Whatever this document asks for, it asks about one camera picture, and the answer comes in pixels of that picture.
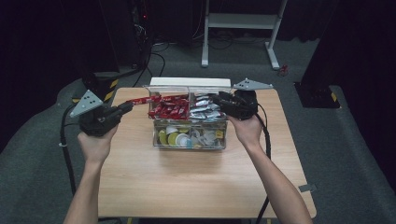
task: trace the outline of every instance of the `person's right hand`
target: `person's right hand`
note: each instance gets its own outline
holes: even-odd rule
[[[227,116],[227,119],[235,127],[236,136],[246,149],[260,145],[262,125],[256,116],[246,120],[239,120],[234,117]]]

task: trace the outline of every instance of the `wooden table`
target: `wooden table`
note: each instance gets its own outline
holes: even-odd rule
[[[305,185],[277,92],[257,94],[268,117],[272,160],[296,188]],[[148,95],[144,88],[121,88],[113,105]],[[157,148],[148,111],[149,105],[137,105],[122,117],[101,174],[100,217],[257,217],[266,193],[231,122],[223,150]],[[311,193],[301,194],[314,217]],[[271,205],[264,217],[276,217]]]

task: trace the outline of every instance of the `human hand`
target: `human hand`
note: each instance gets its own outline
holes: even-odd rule
[[[84,154],[85,162],[103,164],[110,153],[111,139],[117,132],[118,125],[101,137],[89,136],[84,132],[78,135],[78,141]]]
[[[262,125],[256,116],[246,120],[239,120],[234,117],[227,116],[227,119],[235,127],[236,136],[246,149],[260,145]]]

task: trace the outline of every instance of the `forearm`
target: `forearm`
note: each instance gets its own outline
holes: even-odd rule
[[[264,154],[260,146],[247,147],[276,216],[282,223],[312,223],[303,198]]]
[[[97,223],[101,169],[102,164],[85,164],[81,182],[70,204],[64,223]]]

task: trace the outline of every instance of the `person's left hand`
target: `person's left hand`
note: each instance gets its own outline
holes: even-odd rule
[[[85,162],[103,164],[110,153],[111,139],[117,132],[118,125],[101,137],[88,136],[84,132],[78,135],[78,141],[84,154]]]

